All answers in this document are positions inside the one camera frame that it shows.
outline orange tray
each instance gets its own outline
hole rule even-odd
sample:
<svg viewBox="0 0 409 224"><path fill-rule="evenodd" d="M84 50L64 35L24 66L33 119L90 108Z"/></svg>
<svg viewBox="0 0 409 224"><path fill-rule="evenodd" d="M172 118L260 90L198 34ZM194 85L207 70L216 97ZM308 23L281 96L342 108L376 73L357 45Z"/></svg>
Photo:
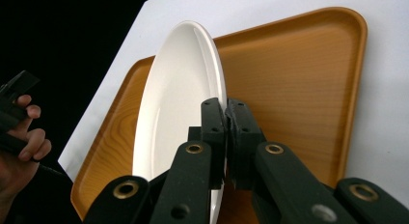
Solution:
<svg viewBox="0 0 409 224"><path fill-rule="evenodd" d="M215 39L229 98L246 102L266 138L291 147L334 186L344 175L367 39L365 20L326 8ZM111 180L130 175L137 114L153 57L127 74L74 182L83 218ZM219 223L258 223L250 192L227 182Z"/></svg>

